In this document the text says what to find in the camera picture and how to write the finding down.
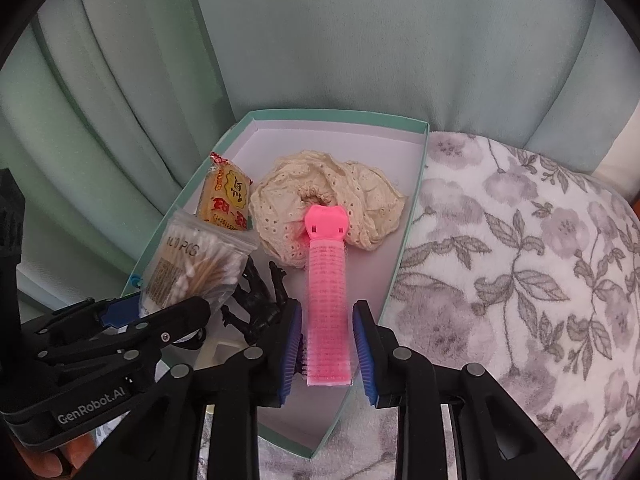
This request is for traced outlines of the person's left hand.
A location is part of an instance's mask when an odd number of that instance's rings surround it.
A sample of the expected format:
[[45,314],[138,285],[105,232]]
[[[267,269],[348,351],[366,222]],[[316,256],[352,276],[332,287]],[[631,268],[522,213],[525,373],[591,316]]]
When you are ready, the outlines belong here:
[[65,443],[62,448],[45,453],[24,448],[15,438],[12,442],[36,479],[73,478],[96,450],[96,440],[91,432]]

